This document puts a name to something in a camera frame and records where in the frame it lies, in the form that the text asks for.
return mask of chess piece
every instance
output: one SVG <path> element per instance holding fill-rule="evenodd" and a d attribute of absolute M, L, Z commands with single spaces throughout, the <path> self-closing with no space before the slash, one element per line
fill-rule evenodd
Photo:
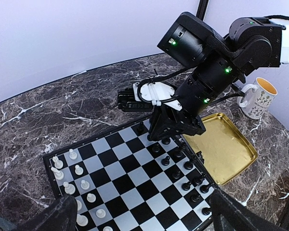
<path fill-rule="evenodd" d="M 211 209 L 210 209 L 210 208 L 203 208 L 203 209 L 201 210 L 201 212 L 202 212 L 203 215 L 207 216 L 207 215 L 210 214 Z"/>
<path fill-rule="evenodd" d="M 170 144 L 170 138 L 163 138 L 162 139 L 162 144 L 164 144 L 164 145 Z"/>
<path fill-rule="evenodd" d="M 189 181 L 187 183 L 182 184 L 182 189 L 185 191 L 190 190 L 192 183 Z"/>
<path fill-rule="evenodd" d="M 190 196 L 189 198 L 192 202 L 197 202 L 200 199 L 200 195 L 199 194 L 193 194 Z"/>
<path fill-rule="evenodd" d="M 207 185 L 202 185 L 201 187 L 200 187 L 200 191 L 202 192 L 202 193 L 208 193 L 208 191 L 209 191 L 209 189 L 210 189 L 210 187 L 212 186 L 212 183 L 209 183 L 209 184 L 207 184 Z"/>
<path fill-rule="evenodd" d="M 76 222 L 79 226 L 86 226 L 89 221 L 86 216 L 77 214 Z"/>
<path fill-rule="evenodd" d="M 162 159 L 162 161 L 161 161 L 161 163 L 162 163 L 162 165 L 163 166 L 167 166 L 167 165 L 169 165 L 169 163 L 170 163 L 170 157 L 169 156 L 166 156 L 164 159 Z"/>

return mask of white backdrop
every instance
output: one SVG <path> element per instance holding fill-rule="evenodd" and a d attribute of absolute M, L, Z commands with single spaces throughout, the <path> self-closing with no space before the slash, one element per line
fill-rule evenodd
<path fill-rule="evenodd" d="M 161 53 L 197 0 L 0 1 L 0 101 L 95 67 Z"/>

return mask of white pawn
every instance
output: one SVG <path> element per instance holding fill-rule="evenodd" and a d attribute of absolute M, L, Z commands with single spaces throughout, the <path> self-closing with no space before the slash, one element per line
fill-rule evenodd
<path fill-rule="evenodd" d="M 88 219 L 84 215 L 77 214 L 76 222 L 79 226 L 86 226 L 88 224 Z"/>
<path fill-rule="evenodd" d="M 52 167 L 52 168 L 51 168 L 51 171 L 53 172 L 54 177 L 55 177 L 57 180 L 62 180 L 62 179 L 63 179 L 63 177 L 64 177 L 63 171 L 60 171 L 60 170 L 56 169 L 55 167 Z"/>
<path fill-rule="evenodd" d="M 72 160 L 75 160 L 77 158 L 77 153 L 74 152 L 73 149 L 69 150 L 69 158 L 71 158 Z"/>
<path fill-rule="evenodd" d="M 102 208 L 100 208 L 96 211 L 96 216 L 98 218 L 104 218 L 104 217 L 106 217 L 106 211 L 103 210 Z"/>
<path fill-rule="evenodd" d="M 77 211 L 79 211 L 82 208 L 82 203 L 79 200 L 76 200 L 76 202 L 77 202 Z"/>
<path fill-rule="evenodd" d="M 75 186 L 74 185 L 72 185 L 72 184 L 69 184 L 69 183 L 67 183 L 66 181 L 65 182 L 63 182 L 63 187 L 64 187 L 64 191 L 67 193 L 67 194 L 74 194 L 74 192 L 75 192 Z"/>
<path fill-rule="evenodd" d="M 83 168 L 80 167 L 79 165 L 75 165 L 75 173 L 79 176 L 82 175 L 83 174 Z"/>
<path fill-rule="evenodd" d="M 94 201 L 96 201 L 96 196 L 92 193 L 88 193 L 87 195 L 87 201 L 90 203 L 93 203 Z"/>
<path fill-rule="evenodd" d="M 89 189 L 90 184 L 86 180 L 81 180 L 80 186 L 83 190 L 87 190 L 87 189 Z"/>
<path fill-rule="evenodd" d="M 57 156 L 53 157 L 53 162 L 54 162 L 54 166 L 56 167 L 56 169 L 62 169 L 63 168 L 63 162 L 62 162 L 62 160 L 59 160 L 59 158 Z"/>

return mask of dark marble surface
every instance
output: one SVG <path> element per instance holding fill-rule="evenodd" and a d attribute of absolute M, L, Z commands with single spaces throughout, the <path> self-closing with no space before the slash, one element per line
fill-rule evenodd
<path fill-rule="evenodd" d="M 139 79 L 169 74 L 180 65 L 156 55 L 67 77 L 0 103 L 0 216 L 22 223 L 54 199 L 42 156 L 135 118 L 116 106 L 117 92 Z M 174 80 L 177 84 L 187 74 Z M 225 113 L 259 153 L 257 161 L 223 186 L 259 216 L 276 222 L 289 193 L 289 132 L 271 114 L 243 116 L 229 99 L 201 115 Z"/>

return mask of coffee mug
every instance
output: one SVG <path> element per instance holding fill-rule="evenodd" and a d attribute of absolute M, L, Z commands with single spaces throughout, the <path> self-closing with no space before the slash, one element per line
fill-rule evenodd
<path fill-rule="evenodd" d="M 251 119 L 260 119 L 277 96 L 276 88 L 261 77 L 256 78 L 253 84 L 245 85 L 242 91 L 246 93 L 245 97 L 238 97 L 236 102 Z"/>

